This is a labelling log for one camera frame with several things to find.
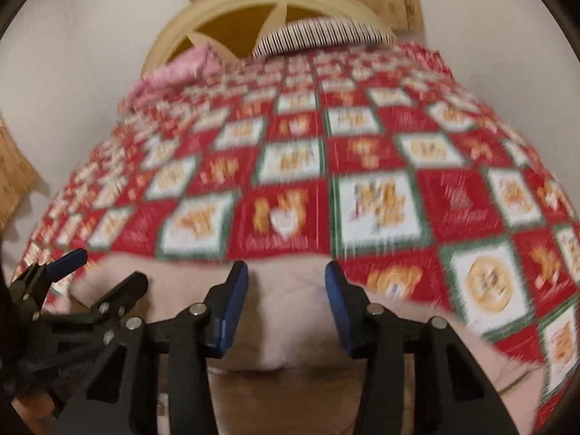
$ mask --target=cream headboard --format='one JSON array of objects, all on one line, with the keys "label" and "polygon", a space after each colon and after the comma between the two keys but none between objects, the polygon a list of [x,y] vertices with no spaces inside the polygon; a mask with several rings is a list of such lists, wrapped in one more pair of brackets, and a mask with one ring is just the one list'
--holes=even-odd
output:
[{"label": "cream headboard", "polygon": [[141,72],[202,43],[210,43],[225,62],[234,62],[250,56],[262,34],[317,16],[351,18],[391,33],[378,16],[355,0],[196,0],[163,28]]}]

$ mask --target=curved headboard frame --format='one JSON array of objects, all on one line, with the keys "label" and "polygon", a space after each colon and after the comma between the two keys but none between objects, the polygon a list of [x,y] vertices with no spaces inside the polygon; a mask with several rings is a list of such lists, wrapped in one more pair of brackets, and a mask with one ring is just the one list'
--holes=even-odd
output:
[{"label": "curved headboard frame", "polygon": [[286,23],[288,6],[311,9],[330,17],[350,18],[393,35],[390,28],[375,13],[356,0],[195,0],[169,21],[159,33],[147,54],[141,73],[170,61],[186,39],[194,46],[210,43],[226,63],[237,61],[236,55],[226,45],[198,32],[197,29],[223,14],[256,5],[274,5],[259,36]]}]

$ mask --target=bed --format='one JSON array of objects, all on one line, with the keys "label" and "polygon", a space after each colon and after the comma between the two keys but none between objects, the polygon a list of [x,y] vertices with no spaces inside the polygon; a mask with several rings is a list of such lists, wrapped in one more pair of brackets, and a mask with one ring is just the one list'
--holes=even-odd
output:
[{"label": "bed", "polygon": [[[335,258],[395,312],[446,316],[520,433],[540,428],[578,361],[580,224],[565,192],[533,147],[421,46],[248,59],[256,40],[319,16],[392,37],[354,0],[197,0],[178,14],[143,73],[203,44],[224,73],[121,120],[53,200],[17,273],[87,248],[88,266],[55,285],[47,308],[65,310],[69,296],[90,306],[138,269],[153,282],[142,312],[155,321],[245,259],[255,289],[236,345],[212,369],[220,430],[235,421],[235,433],[348,433],[360,367],[320,306]],[[297,306],[289,330],[277,313]],[[335,376],[322,378],[329,368]],[[248,383],[256,370],[268,376]],[[273,395],[280,385],[284,401]],[[305,404],[306,393],[320,402],[333,389],[340,400]],[[283,410],[232,411],[249,390]]]}]

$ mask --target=patchwork pattern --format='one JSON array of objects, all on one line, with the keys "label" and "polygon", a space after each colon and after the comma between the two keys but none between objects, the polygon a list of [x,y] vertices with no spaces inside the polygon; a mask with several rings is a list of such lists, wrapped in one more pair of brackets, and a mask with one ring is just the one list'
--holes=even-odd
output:
[{"label": "patchwork pattern", "polygon": [[578,361],[580,224],[537,152],[449,73],[420,47],[240,62],[118,124],[17,269],[77,247],[88,267],[111,252],[321,254],[370,292],[443,306],[545,363],[539,426]]}]

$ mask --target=pink cloth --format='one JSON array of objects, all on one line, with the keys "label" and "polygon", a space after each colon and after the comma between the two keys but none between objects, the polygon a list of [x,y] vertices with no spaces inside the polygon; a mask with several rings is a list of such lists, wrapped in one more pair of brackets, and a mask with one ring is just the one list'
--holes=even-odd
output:
[{"label": "pink cloth", "polygon": [[119,113],[143,109],[155,101],[170,96],[176,88],[222,70],[223,63],[210,45],[193,47],[167,65],[143,74],[127,98],[123,98],[119,103]]}]

